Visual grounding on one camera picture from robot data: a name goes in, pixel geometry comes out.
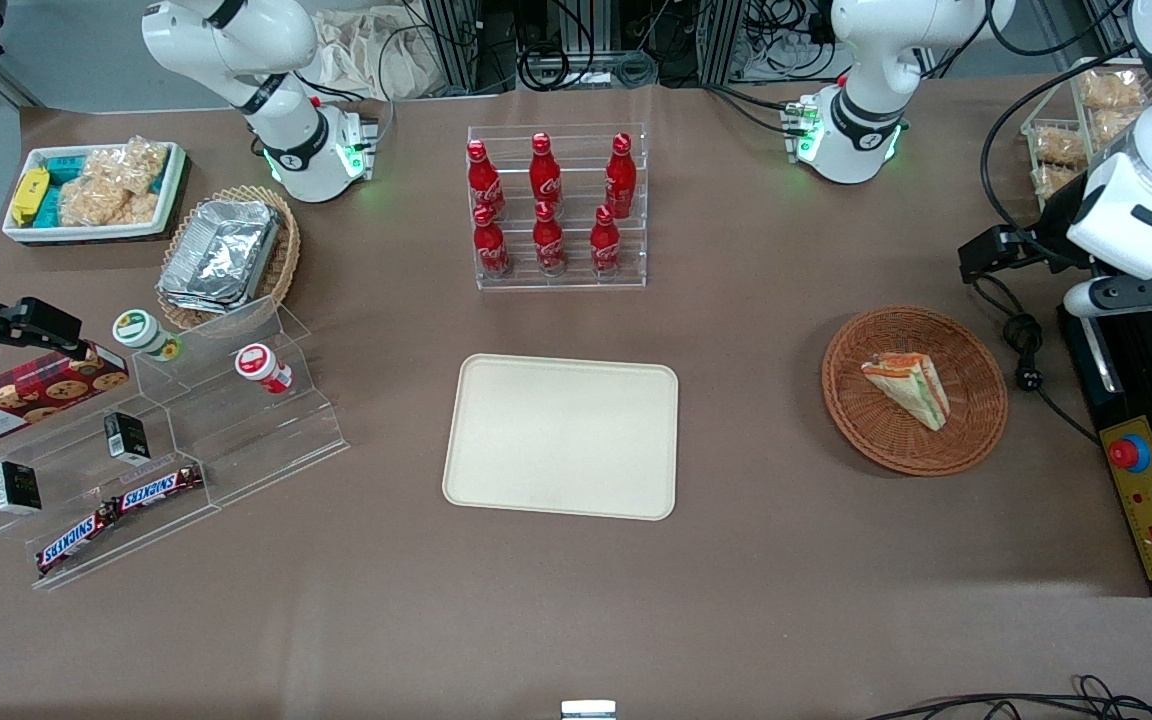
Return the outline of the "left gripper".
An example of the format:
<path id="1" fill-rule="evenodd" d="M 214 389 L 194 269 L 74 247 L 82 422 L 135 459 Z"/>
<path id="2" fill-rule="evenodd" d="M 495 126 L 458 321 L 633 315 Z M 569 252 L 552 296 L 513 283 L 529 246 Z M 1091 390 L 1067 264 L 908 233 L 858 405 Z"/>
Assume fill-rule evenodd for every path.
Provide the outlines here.
<path id="1" fill-rule="evenodd" d="M 1152 168 L 1146 159 L 1124 149 L 1096 165 L 1068 238 L 1120 272 L 1152 278 Z M 1024 265 L 1037 253 L 1023 232 L 993 225 L 979 234 L 978 245 L 958 247 L 958 275 L 972 285 L 984 275 Z"/>

